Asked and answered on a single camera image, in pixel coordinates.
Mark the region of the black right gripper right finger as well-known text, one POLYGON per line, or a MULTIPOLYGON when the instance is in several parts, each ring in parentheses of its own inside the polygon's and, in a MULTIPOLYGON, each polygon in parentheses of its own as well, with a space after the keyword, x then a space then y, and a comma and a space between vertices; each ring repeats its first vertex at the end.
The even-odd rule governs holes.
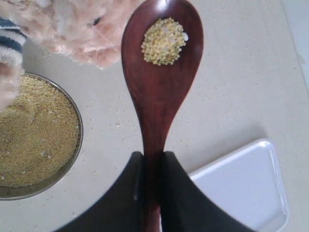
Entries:
POLYGON ((251 232, 214 204, 190 179, 173 152, 160 170, 161 224, 164 232, 251 232))

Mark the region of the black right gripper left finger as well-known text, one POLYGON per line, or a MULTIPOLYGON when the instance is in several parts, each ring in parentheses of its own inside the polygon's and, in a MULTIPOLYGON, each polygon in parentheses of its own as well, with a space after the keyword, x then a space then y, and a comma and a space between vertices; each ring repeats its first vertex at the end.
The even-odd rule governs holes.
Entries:
POLYGON ((59 232, 139 232, 143 204, 143 155, 133 152, 108 191, 59 232))

